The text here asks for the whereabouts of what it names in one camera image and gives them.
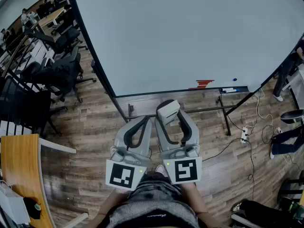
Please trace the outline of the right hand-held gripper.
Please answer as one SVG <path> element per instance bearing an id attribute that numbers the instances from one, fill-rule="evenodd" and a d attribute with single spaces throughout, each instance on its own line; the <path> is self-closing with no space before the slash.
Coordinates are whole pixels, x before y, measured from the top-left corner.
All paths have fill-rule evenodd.
<path id="1" fill-rule="evenodd" d="M 183 184 L 201 180 L 202 157 L 199 156 L 199 129 L 192 118 L 179 110 L 178 119 L 183 132 L 181 147 L 171 141 L 159 117 L 155 117 L 155 127 L 161 147 L 160 157 L 172 184 Z"/>

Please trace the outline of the white whiteboard eraser black felt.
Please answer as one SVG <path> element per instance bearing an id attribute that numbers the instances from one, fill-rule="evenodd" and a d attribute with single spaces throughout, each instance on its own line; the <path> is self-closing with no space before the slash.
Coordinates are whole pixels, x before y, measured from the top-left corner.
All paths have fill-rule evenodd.
<path id="1" fill-rule="evenodd" d="M 156 115 L 163 125 L 172 122 L 180 110 L 180 104 L 177 100 L 166 100 L 162 102 L 156 109 Z"/>

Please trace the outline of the large white whiteboard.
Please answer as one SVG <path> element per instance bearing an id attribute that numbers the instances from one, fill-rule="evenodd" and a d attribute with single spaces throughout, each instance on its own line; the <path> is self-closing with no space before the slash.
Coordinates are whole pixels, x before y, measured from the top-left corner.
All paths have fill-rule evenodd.
<path id="1" fill-rule="evenodd" d="M 116 97 L 262 85 L 304 34 L 304 0 L 70 3 Z"/>

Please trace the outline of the person's left forearm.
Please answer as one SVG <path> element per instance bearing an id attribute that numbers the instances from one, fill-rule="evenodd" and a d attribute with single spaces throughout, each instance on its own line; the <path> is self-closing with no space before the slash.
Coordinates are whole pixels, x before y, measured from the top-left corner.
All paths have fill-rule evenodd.
<path id="1" fill-rule="evenodd" d="M 114 189 L 99 209 L 98 215 L 96 216 L 98 220 L 97 224 L 100 224 L 102 222 L 111 208 L 124 202 L 127 199 L 128 195 L 129 191 L 127 190 Z"/>

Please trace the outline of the person's right forearm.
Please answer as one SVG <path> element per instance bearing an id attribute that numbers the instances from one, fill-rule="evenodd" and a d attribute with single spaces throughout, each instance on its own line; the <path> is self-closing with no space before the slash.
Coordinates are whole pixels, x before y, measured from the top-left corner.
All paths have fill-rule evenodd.
<path id="1" fill-rule="evenodd" d="M 209 214 L 207 206 L 194 183 L 180 185 L 182 196 L 186 203 L 194 211 L 198 219 L 204 222 L 208 228 L 217 228 L 218 222 Z"/>

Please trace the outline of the person's light shoe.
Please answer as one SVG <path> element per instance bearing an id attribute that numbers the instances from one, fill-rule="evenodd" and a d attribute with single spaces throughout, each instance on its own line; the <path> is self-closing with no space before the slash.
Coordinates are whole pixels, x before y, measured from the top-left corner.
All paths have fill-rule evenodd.
<path id="1" fill-rule="evenodd" d="M 158 165 L 155 169 L 155 172 L 162 174 L 164 177 L 168 176 L 166 169 L 163 165 Z"/>

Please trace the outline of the person's dark trousers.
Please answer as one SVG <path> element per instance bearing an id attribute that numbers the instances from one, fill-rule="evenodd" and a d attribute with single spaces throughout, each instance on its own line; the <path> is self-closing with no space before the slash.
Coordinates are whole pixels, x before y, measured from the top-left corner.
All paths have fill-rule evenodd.
<path id="1" fill-rule="evenodd" d="M 170 183 L 170 179 L 160 172 L 149 171 L 143 175 L 140 182 L 144 181 L 164 181 Z"/>

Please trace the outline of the person's grey knit top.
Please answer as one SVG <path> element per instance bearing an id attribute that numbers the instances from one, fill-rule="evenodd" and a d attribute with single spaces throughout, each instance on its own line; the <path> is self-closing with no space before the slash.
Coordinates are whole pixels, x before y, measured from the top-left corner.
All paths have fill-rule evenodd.
<path id="1" fill-rule="evenodd" d="M 111 208 L 98 228 L 200 228 L 200 224 L 179 185 L 151 179 L 141 181 L 126 201 Z"/>

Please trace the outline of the black round bin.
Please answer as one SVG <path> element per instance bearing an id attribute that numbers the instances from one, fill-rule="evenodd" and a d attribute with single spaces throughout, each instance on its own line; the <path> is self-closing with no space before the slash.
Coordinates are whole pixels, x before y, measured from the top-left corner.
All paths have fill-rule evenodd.
<path id="1" fill-rule="evenodd" d="M 304 109 L 286 112 L 281 115 L 281 120 L 286 124 L 304 123 Z"/>

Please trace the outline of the curved wooden desk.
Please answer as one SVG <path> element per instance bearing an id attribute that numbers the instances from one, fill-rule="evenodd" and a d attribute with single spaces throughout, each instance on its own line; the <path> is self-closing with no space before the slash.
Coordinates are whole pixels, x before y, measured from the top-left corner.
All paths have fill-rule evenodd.
<path id="1" fill-rule="evenodd" d="M 76 149 L 65 147 L 45 139 L 38 134 L 1 137 L 0 154 L 4 181 L 22 197 L 34 199 L 41 207 L 40 219 L 30 219 L 35 228 L 56 228 L 45 194 L 41 147 L 76 154 Z"/>

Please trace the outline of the white printed board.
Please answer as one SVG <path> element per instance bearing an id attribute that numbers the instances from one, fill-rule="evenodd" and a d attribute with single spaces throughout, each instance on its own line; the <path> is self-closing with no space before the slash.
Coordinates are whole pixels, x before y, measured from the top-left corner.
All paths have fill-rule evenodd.
<path id="1" fill-rule="evenodd" d="M 15 125 L 12 122 L 1 121 L 0 122 L 0 137 L 9 135 L 29 135 L 32 131 L 29 128 L 22 127 L 21 125 Z"/>

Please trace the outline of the black pouch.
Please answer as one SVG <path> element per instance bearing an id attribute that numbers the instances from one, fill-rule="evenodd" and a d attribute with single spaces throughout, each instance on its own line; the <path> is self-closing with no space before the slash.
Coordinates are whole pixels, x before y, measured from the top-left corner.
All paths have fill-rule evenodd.
<path id="1" fill-rule="evenodd" d="M 23 201 L 24 201 L 24 204 L 26 206 L 29 216 L 33 219 L 40 219 L 41 211 L 37 211 L 34 207 L 37 202 L 34 199 L 29 198 L 29 197 L 24 197 Z"/>

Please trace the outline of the white desk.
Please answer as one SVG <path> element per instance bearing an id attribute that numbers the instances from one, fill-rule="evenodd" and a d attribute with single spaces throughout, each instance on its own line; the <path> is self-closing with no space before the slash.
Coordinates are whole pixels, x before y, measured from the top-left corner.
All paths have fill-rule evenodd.
<path id="1" fill-rule="evenodd" d="M 44 43 L 39 40 L 33 50 L 30 52 L 30 59 L 28 63 L 38 62 L 42 65 L 43 60 L 45 59 L 44 66 L 48 61 L 54 63 L 55 52 L 51 47 L 47 47 Z"/>

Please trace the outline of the white plastic box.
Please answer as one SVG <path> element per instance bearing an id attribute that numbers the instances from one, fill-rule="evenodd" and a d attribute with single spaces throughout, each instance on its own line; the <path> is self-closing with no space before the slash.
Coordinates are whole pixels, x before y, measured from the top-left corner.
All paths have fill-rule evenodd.
<path id="1" fill-rule="evenodd" d="M 0 206 L 16 224 L 30 223 L 23 198 L 3 182 L 0 182 Z"/>

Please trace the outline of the light wooden table white legs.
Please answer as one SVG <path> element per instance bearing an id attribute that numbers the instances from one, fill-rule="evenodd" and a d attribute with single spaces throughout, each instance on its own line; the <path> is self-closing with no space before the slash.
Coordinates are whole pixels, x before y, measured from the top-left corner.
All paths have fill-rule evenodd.
<path id="1" fill-rule="evenodd" d="M 47 24 L 53 22 L 53 24 L 55 26 L 58 25 L 56 19 L 58 18 L 58 16 L 62 13 L 66 12 L 66 10 L 64 8 L 60 8 L 54 12 L 52 12 L 51 14 L 49 14 L 48 16 L 44 17 L 43 19 L 39 20 L 38 21 L 38 24 L 41 26 L 41 27 L 44 27 L 46 26 Z"/>

